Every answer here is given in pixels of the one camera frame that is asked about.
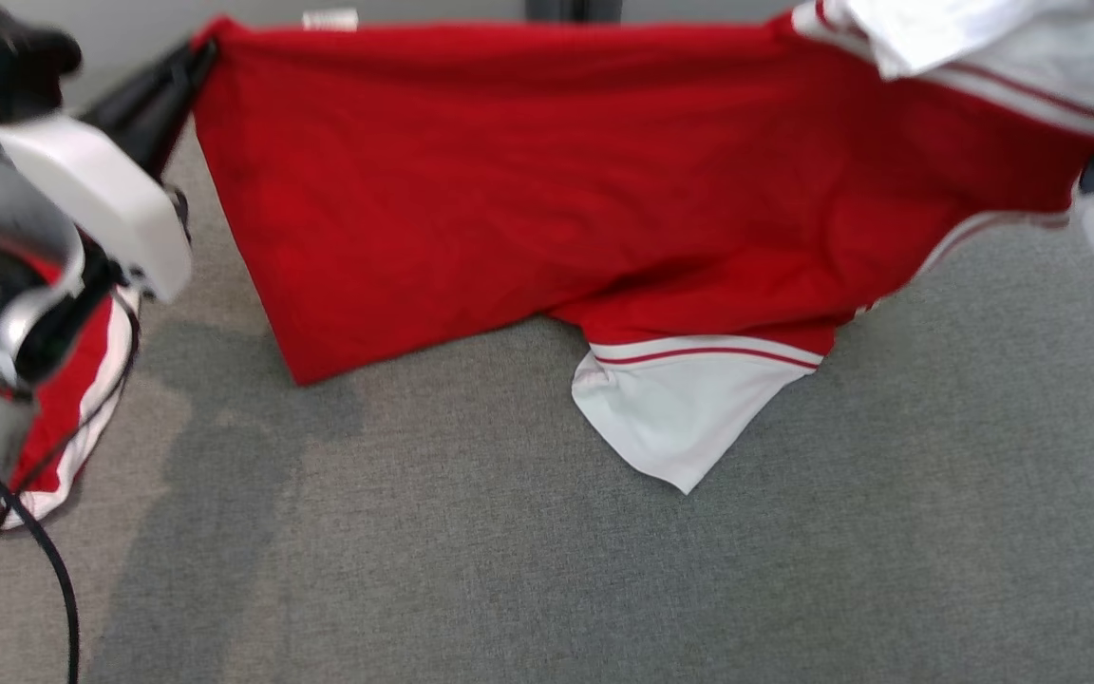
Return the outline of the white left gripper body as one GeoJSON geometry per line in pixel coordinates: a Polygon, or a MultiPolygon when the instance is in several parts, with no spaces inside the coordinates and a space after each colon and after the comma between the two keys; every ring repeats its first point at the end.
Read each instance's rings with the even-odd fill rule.
{"type": "Polygon", "coordinates": [[[14,169],[123,265],[127,282],[170,302],[191,280],[193,253],[168,192],[107,134],[69,114],[0,124],[14,169]]]}

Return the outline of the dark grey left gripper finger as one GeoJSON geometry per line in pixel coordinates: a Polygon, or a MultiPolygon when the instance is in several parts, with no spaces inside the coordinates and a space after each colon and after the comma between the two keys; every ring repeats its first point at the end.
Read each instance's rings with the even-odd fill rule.
{"type": "Polygon", "coordinates": [[[186,42],[144,66],[80,114],[155,181],[191,116],[218,56],[217,42],[186,42]]]}

